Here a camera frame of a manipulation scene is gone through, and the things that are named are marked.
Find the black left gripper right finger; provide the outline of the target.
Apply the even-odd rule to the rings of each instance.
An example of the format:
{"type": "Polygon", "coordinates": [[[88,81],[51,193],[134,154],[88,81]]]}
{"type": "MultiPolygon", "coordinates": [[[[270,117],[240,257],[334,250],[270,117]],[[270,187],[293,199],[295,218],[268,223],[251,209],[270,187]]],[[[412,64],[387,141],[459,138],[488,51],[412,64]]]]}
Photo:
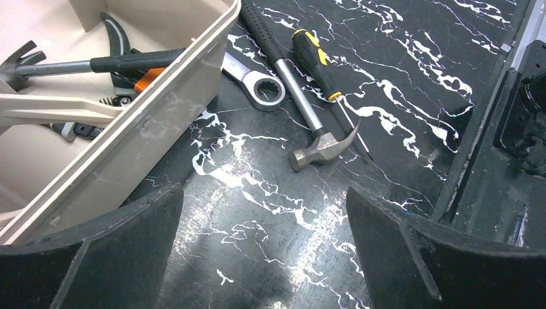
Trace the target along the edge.
{"type": "Polygon", "coordinates": [[[353,188],[346,211],[373,308],[544,308],[545,251],[478,238],[353,188]]]}

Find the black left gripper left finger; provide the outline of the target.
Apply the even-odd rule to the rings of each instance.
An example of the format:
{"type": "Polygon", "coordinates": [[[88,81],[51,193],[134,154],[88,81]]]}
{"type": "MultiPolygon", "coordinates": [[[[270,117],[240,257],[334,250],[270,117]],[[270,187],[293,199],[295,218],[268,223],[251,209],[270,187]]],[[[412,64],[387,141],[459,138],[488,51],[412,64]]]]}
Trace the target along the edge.
{"type": "Polygon", "coordinates": [[[1,247],[2,308],[153,308],[184,191],[174,183],[25,245],[1,247]]]}

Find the orange black hex key holder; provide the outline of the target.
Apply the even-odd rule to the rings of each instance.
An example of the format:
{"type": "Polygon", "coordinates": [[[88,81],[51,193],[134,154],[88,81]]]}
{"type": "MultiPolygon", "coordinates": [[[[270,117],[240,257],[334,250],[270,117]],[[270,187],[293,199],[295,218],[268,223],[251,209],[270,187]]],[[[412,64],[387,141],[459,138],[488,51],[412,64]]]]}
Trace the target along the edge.
{"type": "Polygon", "coordinates": [[[153,68],[146,73],[142,70],[111,73],[115,96],[102,102],[116,107],[130,105],[164,70],[165,68],[153,68]]]}

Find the black yellow screwdriver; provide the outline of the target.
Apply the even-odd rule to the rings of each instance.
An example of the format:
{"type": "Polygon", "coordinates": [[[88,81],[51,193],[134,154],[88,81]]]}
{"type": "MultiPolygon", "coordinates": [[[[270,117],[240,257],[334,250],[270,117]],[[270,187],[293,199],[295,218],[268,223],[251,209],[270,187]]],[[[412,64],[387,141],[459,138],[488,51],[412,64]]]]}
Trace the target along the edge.
{"type": "Polygon", "coordinates": [[[323,90],[327,101],[338,104],[342,114],[352,126],[352,132],[345,139],[336,140],[335,136],[322,125],[312,106],[309,103],[301,103],[298,108],[312,129],[315,140],[308,148],[293,151],[289,157],[290,163],[299,171],[311,163],[324,164],[330,162],[347,149],[355,139],[360,141],[368,158],[372,158],[369,149],[358,133],[361,123],[354,124],[341,104],[341,89],[335,83],[332,72],[328,67],[326,54],[318,40],[307,30],[300,29],[294,32],[292,36],[292,47],[300,64],[323,90]]]}

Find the small black hammer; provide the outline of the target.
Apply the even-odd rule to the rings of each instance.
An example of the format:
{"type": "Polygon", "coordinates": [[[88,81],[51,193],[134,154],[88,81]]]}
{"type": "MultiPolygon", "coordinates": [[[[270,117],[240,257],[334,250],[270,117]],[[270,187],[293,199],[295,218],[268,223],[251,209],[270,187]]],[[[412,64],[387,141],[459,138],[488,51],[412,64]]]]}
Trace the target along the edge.
{"type": "Polygon", "coordinates": [[[114,73],[135,70],[166,68],[185,50],[130,53],[108,57],[96,57],[84,61],[40,64],[46,59],[43,51],[32,53],[37,45],[28,41],[1,63],[1,80],[14,91],[27,88],[30,77],[69,75],[76,73],[114,73]]]}

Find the translucent beige tool box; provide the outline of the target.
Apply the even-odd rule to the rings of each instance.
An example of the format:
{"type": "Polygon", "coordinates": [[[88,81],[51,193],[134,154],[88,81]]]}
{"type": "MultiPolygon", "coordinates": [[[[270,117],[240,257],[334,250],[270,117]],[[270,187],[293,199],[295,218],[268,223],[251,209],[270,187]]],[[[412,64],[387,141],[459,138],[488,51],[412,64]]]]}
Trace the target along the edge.
{"type": "Polygon", "coordinates": [[[1,128],[1,243],[23,245],[120,206],[216,96],[239,1],[2,1],[1,59],[28,41],[49,63],[109,55],[102,13],[142,52],[182,54],[93,140],[1,128]]]}

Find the black handled claw hammer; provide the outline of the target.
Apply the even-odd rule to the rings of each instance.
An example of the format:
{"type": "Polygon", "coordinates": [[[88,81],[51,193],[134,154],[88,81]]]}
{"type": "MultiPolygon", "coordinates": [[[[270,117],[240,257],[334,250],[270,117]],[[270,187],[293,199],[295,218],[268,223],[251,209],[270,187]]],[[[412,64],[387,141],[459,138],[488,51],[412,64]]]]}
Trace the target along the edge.
{"type": "Polygon", "coordinates": [[[293,170],[301,171],[311,163],[325,164],[331,162],[351,145],[358,133],[359,126],[355,126],[345,139],[338,141],[321,123],[311,103],[305,97],[276,40],[252,1],[241,2],[241,16],[267,59],[276,68],[286,89],[289,90],[315,137],[311,146],[306,149],[296,149],[289,154],[288,159],[293,170]]]}

